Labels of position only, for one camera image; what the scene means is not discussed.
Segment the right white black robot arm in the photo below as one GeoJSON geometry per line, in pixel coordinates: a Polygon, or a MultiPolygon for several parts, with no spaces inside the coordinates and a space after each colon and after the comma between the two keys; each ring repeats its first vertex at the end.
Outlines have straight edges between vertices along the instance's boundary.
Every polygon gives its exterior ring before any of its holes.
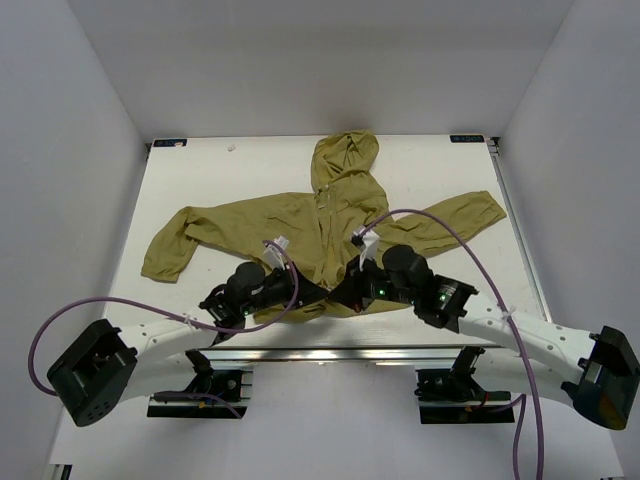
{"type": "Polygon", "coordinates": [[[485,408],[493,392],[539,395],[572,407],[609,430],[623,430],[639,388],[639,360],[626,336],[598,333],[503,312],[475,287],[432,272],[406,245],[382,261],[356,257],[329,298],[355,312],[376,301],[409,306],[427,325],[476,337],[497,350],[467,346],[449,370],[419,370],[416,397],[425,404],[485,408]]]}

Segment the olive green hooded jacket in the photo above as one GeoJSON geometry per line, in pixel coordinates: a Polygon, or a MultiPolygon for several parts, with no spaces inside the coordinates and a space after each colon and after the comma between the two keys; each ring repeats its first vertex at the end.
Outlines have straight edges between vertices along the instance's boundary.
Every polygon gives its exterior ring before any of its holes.
{"type": "Polygon", "coordinates": [[[503,220],[506,213],[487,191],[472,191],[427,207],[432,219],[409,214],[388,216],[385,190],[370,169],[379,153],[366,130],[319,140],[311,160],[309,193],[287,192],[214,207],[178,210],[151,240],[142,276],[174,283],[200,245],[257,260],[263,241],[284,236],[301,273],[323,288],[343,279],[357,253],[352,232],[375,222],[380,249],[409,245],[431,258],[459,247],[503,220]]]}

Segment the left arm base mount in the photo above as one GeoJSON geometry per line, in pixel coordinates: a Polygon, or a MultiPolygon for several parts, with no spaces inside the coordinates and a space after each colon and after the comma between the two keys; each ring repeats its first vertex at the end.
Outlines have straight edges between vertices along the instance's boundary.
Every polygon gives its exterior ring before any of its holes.
{"type": "Polygon", "coordinates": [[[246,414],[253,387],[250,367],[217,368],[204,354],[188,351],[193,376],[178,391],[162,390],[150,397],[148,418],[240,420],[246,414]]]}

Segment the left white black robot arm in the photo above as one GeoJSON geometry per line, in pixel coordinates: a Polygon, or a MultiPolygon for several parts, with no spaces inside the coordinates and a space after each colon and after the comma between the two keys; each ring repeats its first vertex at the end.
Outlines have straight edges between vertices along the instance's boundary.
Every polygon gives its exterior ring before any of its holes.
{"type": "Polygon", "coordinates": [[[201,350],[246,332],[250,315],[276,306],[289,313],[327,295],[294,266],[266,272],[257,263],[245,262],[200,302],[208,321],[166,310],[158,312],[159,319],[139,324],[96,320],[46,377],[78,427],[100,421],[121,401],[165,390],[199,399],[209,392],[212,378],[201,350]]]}

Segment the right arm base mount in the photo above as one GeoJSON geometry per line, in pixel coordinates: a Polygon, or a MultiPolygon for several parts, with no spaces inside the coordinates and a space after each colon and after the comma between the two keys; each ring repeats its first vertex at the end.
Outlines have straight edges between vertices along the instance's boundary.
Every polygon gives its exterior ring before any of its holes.
{"type": "Polygon", "coordinates": [[[509,392],[488,391],[472,378],[487,351],[464,347],[451,366],[417,367],[414,396],[422,425],[510,424],[515,421],[509,392]]]}

